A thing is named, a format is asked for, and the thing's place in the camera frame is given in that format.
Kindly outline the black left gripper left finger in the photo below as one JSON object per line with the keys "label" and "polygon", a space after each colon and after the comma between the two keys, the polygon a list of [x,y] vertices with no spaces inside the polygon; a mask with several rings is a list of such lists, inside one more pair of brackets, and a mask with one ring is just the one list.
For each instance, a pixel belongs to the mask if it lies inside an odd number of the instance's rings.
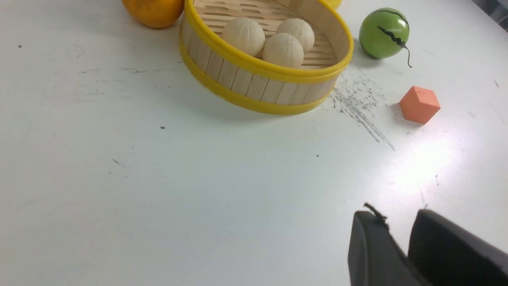
{"label": "black left gripper left finger", "polygon": [[390,234],[387,217],[370,203],[353,215],[348,250],[352,286],[429,286]]}

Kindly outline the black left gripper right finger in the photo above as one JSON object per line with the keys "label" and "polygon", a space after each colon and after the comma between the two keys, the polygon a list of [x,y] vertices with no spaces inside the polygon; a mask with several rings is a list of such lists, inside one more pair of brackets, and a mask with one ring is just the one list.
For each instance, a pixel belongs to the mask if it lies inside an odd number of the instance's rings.
{"label": "black left gripper right finger", "polygon": [[506,286],[508,256],[429,209],[414,221],[408,259],[434,286]]}

